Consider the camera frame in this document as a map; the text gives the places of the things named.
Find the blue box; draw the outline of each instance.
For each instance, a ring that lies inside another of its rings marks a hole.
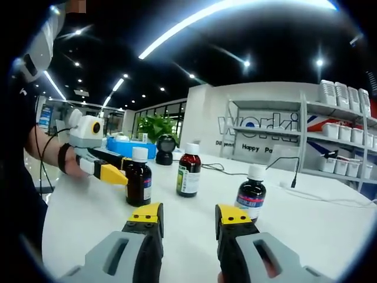
[[[132,141],[116,141],[114,137],[107,138],[107,149],[124,157],[132,158],[133,147],[145,147],[148,149],[148,159],[156,157],[156,145],[152,143],[134,143]]]

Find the gray gripper housing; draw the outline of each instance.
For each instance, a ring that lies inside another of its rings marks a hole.
[[[333,282],[317,270],[301,267],[298,254],[269,233],[236,237],[243,253],[251,283],[328,283]],[[270,278],[257,247],[265,251],[277,276]]]
[[[64,283],[132,283],[134,268],[145,235],[113,232],[85,256],[85,265],[68,271]]]

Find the green plant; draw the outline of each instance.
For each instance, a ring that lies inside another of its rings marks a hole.
[[[176,122],[173,121],[169,116],[163,117],[161,115],[156,115],[139,117],[137,124],[137,133],[147,133],[148,139],[152,143],[155,143],[162,134],[170,134],[174,137],[176,143],[178,142],[177,135],[173,133],[173,127],[176,125]]]

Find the bottle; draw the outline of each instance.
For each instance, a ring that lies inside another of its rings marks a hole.
[[[262,185],[266,167],[258,164],[251,164],[249,167],[248,180],[243,182],[238,189],[237,199],[234,206],[247,210],[253,222],[256,222],[262,208],[266,188]]]
[[[149,205],[151,203],[152,171],[147,166],[148,149],[132,148],[132,164],[125,169],[128,178],[126,201],[132,206]]]
[[[201,161],[198,156],[199,145],[186,144],[186,153],[179,160],[177,193],[185,198],[192,198],[198,192]]]

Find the wrist strap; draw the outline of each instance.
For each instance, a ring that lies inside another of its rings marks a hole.
[[[65,155],[67,153],[67,150],[70,148],[70,144],[69,143],[65,143],[62,145],[62,147],[60,147],[59,149],[59,153],[58,153],[58,166],[59,166],[59,169],[63,171],[63,173],[66,174],[65,172]]]

